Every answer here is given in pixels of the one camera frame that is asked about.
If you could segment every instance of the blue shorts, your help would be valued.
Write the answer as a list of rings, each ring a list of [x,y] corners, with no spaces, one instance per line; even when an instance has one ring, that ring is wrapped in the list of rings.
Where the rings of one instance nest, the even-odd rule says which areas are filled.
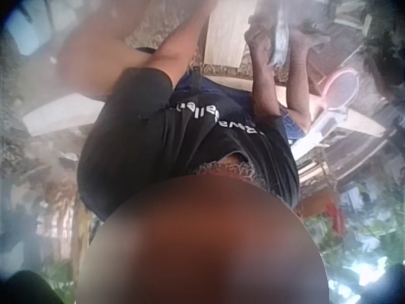
[[[228,97],[234,100],[250,115],[252,103],[252,94],[250,92],[225,87],[206,77],[200,76],[198,72],[189,72],[184,75],[177,84],[173,95],[186,92],[190,93],[192,91],[208,92]],[[288,139],[296,141],[305,137],[304,131],[291,119],[288,111],[282,106],[280,107],[280,111],[283,116],[285,132],[287,133]]]

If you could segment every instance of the red object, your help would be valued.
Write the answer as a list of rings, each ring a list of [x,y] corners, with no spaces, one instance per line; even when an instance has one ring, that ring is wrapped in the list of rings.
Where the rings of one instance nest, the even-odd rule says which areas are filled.
[[[332,231],[336,236],[344,237],[346,235],[346,226],[342,211],[334,204],[327,205],[328,216],[332,220]]]

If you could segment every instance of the black t-shirt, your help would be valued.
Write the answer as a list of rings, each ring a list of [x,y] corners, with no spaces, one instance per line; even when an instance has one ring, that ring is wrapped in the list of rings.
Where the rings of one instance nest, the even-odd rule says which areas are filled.
[[[282,117],[255,125],[224,96],[179,100],[172,94],[171,80],[159,70],[123,74],[78,166],[79,193],[89,209],[106,220],[148,186],[234,154],[254,165],[270,192],[296,206],[299,178]]]

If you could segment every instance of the person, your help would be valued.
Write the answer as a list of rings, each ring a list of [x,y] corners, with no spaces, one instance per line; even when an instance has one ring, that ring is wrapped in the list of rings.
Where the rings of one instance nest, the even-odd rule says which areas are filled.
[[[80,198],[105,223],[80,270],[77,303],[325,303],[320,254],[291,210],[299,176],[264,27],[253,22],[246,34],[247,110],[233,92],[186,74],[218,0],[195,1],[152,54],[123,42],[148,2],[109,2],[58,58],[77,91],[108,96],[78,165]],[[304,114],[304,127],[311,39],[293,32],[291,44],[288,111]]]
[[[271,43],[259,23],[253,22],[246,33],[254,71],[251,115],[224,94],[177,90],[217,2],[198,1],[152,55],[123,41],[141,20],[148,0],[110,1],[63,46],[58,56],[61,78],[88,96],[109,96],[78,166],[81,198],[100,219],[150,185],[196,174],[242,179],[291,208],[297,204],[299,177],[274,71],[267,65]],[[290,44],[288,111],[308,129],[306,57],[311,39],[296,30]]]

